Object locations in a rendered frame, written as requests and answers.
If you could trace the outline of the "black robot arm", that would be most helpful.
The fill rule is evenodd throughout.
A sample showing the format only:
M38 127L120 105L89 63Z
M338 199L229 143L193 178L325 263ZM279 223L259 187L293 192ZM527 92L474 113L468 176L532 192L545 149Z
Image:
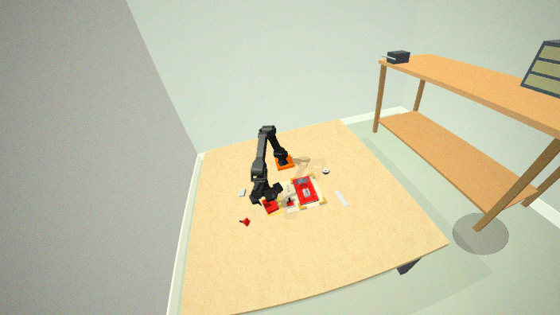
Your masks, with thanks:
M250 194L255 199L260 199L264 196L266 202L270 202L278 196L277 191L274 191L271 187L264 191L265 187L269 184L267 180L268 170L265 163L267 139L274 149L273 155L278 159L278 164L280 166L289 164L286 160L288 151L280 146L275 135L276 127L274 125L262 126L259 129L256 157L251 166L251 182L254 182L254 186Z

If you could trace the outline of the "grey flat bar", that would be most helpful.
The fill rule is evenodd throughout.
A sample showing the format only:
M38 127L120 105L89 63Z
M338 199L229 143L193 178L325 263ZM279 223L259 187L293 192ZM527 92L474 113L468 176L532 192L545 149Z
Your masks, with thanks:
M342 205L343 205L344 207L347 207L347 206L348 206L348 202L344 199L344 197L343 197L343 195L340 193L340 191L337 190L337 191L335 191L334 193L336 194L337 197L339 197L340 202L342 203Z

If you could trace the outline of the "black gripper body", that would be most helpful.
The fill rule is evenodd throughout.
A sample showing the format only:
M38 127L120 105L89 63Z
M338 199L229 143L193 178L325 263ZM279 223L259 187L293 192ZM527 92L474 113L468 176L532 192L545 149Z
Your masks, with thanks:
M269 184L268 184L268 186L265 187L265 190L264 190L264 191L268 190L269 188L270 188L270 186L269 186ZM273 184L272 189L273 189L274 191L277 191L277 193L283 192L283 187L280 185L279 182ZM249 197L250 197L251 203L252 203L253 205L255 205L255 204L257 204L257 203L259 202L258 199L253 198L251 195L249 195Z

